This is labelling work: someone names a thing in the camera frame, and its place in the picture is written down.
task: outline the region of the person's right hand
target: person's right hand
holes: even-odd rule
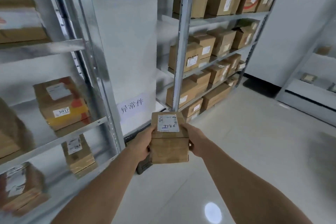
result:
[[[188,123],[181,124],[182,127],[187,129],[189,134],[189,140],[191,142],[191,146],[189,146],[189,150],[197,156],[203,157],[203,152],[206,147],[211,143],[211,141],[203,134],[203,132]]]

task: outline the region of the box with yellow tape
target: box with yellow tape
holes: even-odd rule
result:
[[[33,86],[40,112],[55,131],[90,116],[84,98],[71,77]]]

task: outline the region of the tiled floor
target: tiled floor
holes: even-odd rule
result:
[[[313,223],[336,220],[336,128],[243,86],[193,124],[279,188]],[[134,176],[113,224],[234,223],[201,159]]]

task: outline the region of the person's left hand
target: person's left hand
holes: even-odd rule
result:
[[[139,162],[144,160],[149,153],[147,147],[152,140],[152,132],[155,128],[155,125],[151,125],[145,130],[139,132],[128,145]]]

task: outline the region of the hand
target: hand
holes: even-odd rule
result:
[[[135,154],[138,162],[144,160],[147,157],[149,153],[147,147],[152,140],[152,132],[155,128],[155,125],[151,125],[145,130],[139,132],[128,145],[128,148],[133,151],[133,154]]]
[[[189,140],[191,142],[191,146],[189,146],[189,150],[197,157],[203,157],[204,149],[207,147],[211,141],[203,134],[203,132],[188,123],[181,124],[182,127],[187,129],[189,134]]]

